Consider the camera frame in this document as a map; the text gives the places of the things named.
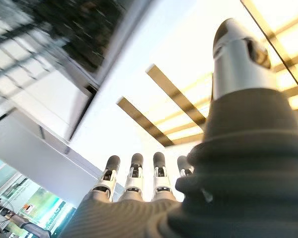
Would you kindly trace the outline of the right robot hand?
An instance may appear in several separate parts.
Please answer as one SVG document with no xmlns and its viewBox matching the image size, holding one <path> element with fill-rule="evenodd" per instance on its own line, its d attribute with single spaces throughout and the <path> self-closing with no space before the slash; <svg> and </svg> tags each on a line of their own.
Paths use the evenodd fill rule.
<svg viewBox="0 0 298 238">
<path fill-rule="evenodd" d="M 203 142 L 188 154 L 183 202 L 105 203 L 89 192 L 63 238 L 298 238 L 298 120 L 267 50 L 236 20 L 213 43 Z"/>
</svg>

